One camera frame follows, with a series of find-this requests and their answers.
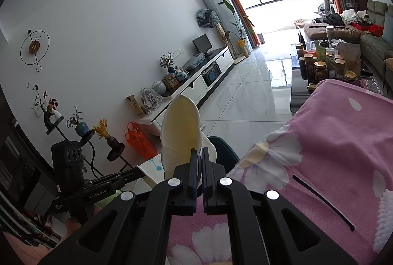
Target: cream plastic object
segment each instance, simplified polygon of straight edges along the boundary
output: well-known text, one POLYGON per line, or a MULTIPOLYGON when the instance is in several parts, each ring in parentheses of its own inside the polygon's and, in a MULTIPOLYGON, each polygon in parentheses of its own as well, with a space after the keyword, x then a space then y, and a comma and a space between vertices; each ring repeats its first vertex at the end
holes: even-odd
POLYGON ((200 129, 197 106, 182 94, 170 103, 165 113, 161 125, 161 144, 165 179, 173 177, 178 165, 190 162, 191 149, 196 149, 200 154, 201 149, 207 146, 210 161, 216 162, 217 159, 214 145, 200 129))

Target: yellow vase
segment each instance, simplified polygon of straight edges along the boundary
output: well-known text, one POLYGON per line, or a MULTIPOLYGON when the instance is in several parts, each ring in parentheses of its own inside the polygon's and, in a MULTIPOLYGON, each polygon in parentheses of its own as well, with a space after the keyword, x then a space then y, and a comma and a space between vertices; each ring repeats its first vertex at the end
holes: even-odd
POLYGON ((246 49, 246 39, 241 39, 237 41, 237 45, 242 49, 243 51, 243 56, 245 56, 246 58, 248 58, 248 52, 246 49))

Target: orange plastic bag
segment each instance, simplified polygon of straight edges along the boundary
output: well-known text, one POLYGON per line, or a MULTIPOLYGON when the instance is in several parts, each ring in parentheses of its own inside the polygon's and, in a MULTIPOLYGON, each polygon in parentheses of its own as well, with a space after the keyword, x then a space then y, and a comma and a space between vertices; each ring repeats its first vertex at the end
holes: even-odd
POLYGON ((146 160, 151 159, 157 155, 157 150, 147 138, 145 132, 140 125, 135 122, 130 122, 127 125, 128 133, 125 138, 130 146, 132 146, 142 157, 146 160))

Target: black speaker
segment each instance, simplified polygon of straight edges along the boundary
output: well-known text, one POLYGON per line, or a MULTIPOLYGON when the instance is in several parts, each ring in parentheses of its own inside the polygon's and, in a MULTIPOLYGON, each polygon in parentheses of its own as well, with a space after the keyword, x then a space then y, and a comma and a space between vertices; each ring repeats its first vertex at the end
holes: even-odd
POLYGON ((52 162, 61 196, 68 196, 82 188, 84 177, 80 142, 64 140, 52 145, 52 162))

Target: black bag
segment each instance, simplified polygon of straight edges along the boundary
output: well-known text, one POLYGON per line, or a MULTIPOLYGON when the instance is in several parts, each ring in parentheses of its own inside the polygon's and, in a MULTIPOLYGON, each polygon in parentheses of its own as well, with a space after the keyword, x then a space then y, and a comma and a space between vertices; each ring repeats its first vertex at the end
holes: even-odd
POLYGON ((297 29, 299 29, 299 43, 303 44, 304 50, 306 50, 306 41, 303 38, 303 35, 300 32, 300 27, 296 26, 297 29))

